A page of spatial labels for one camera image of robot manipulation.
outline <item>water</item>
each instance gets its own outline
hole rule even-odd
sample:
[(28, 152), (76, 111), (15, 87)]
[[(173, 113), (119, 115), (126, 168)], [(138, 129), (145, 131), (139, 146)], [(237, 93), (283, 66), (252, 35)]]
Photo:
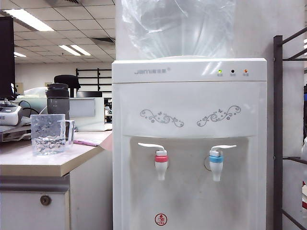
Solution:
[(51, 155), (65, 150), (65, 138), (59, 136), (37, 137), (32, 139), (33, 151), (38, 155)]

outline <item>black metal shelf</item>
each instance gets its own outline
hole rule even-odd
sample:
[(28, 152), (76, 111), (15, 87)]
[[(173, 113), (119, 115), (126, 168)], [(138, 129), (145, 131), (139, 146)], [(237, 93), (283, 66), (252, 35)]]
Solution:
[(307, 49), (290, 58), (283, 58), (283, 45), (305, 32), (307, 32), (307, 27), (285, 40), (282, 35), (274, 37), (274, 230), (283, 229), (283, 215), (299, 229), (307, 230), (283, 209), (283, 161), (307, 164), (307, 161), (300, 159), (300, 157), (283, 157), (283, 62), (307, 61), (307, 58), (300, 58), (307, 52)]
[[(96, 72), (96, 76), (89, 76), (89, 77), (79, 77), (79, 72), (82, 71), (95, 71)], [(99, 80), (100, 79), (111, 79), (112, 77), (110, 76), (101, 76), (101, 71), (111, 71), (111, 69), (100, 69), (100, 68), (96, 68), (96, 69), (76, 69), (76, 76), (78, 77), (78, 79), (96, 79), (97, 83), (84, 83), (84, 84), (80, 84), (81, 86), (97, 86), (97, 91), (100, 91), (100, 86), (110, 86), (112, 85), (111, 83), (100, 83)]]

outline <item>ceiling light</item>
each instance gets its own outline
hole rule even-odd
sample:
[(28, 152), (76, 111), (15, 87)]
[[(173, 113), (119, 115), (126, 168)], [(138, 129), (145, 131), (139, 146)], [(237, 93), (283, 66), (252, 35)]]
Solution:
[(85, 51), (84, 49), (82, 49), (81, 47), (77, 46), (77, 45), (71, 45), (72, 48), (78, 50), (79, 52), (83, 53), (84, 55), (90, 56), (91, 54), (88, 53), (87, 51)]
[(74, 51), (73, 49), (69, 48), (68, 46), (61, 45), (59, 47), (61, 47), (62, 49), (65, 49), (66, 51), (70, 52), (71, 54), (74, 54), (76, 56), (81, 56), (81, 54), (77, 53), (76, 51)]
[(17, 53), (17, 52), (14, 52), (14, 54), (15, 54), (15, 56), (19, 56), (19, 57), (23, 57), (23, 58), (26, 57), (26, 55), (23, 55), (23, 54), (20, 54), (20, 53)]
[(9, 13), (11, 16), (23, 21), (29, 26), (39, 30), (39, 31), (54, 31), (50, 26), (43, 23), (41, 20), (34, 17), (32, 14), (27, 11), (21, 10), (5, 10), (5, 12)]

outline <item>white cabinet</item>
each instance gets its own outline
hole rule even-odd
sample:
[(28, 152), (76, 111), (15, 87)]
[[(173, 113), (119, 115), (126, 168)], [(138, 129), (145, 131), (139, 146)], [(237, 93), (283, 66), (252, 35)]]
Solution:
[[(42, 205), (42, 196), (51, 203)], [(69, 192), (1, 192), (1, 229), (69, 230)]]
[(0, 176), (0, 229), (112, 230), (112, 153), (96, 150), (64, 176)]

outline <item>tap handle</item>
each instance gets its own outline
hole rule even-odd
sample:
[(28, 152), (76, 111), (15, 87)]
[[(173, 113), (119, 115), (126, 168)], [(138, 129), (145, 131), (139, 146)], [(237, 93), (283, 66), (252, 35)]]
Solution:
[(167, 151), (164, 149), (162, 145), (156, 145), (156, 144), (146, 144), (146, 143), (138, 143), (140, 146), (148, 147), (148, 148), (156, 148), (156, 155), (157, 156), (166, 156)]
[(160, 151), (164, 151), (164, 147), (162, 145), (156, 145), (156, 144), (145, 144), (145, 143), (138, 143), (139, 145), (143, 147), (148, 147), (148, 148), (156, 148)]
[(209, 151), (209, 155), (210, 156), (214, 156), (214, 157), (220, 157), (223, 155), (222, 150), (226, 150), (226, 149), (232, 149), (235, 148), (236, 145), (217, 145), (217, 146), (213, 146), (211, 148), (211, 150)]
[(232, 148), (235, 148), (236, 145), (217, 145), (217, 146), (213, 146), (211, 148), (211, 151), (218, 151), (219, 149), (232, 149)]

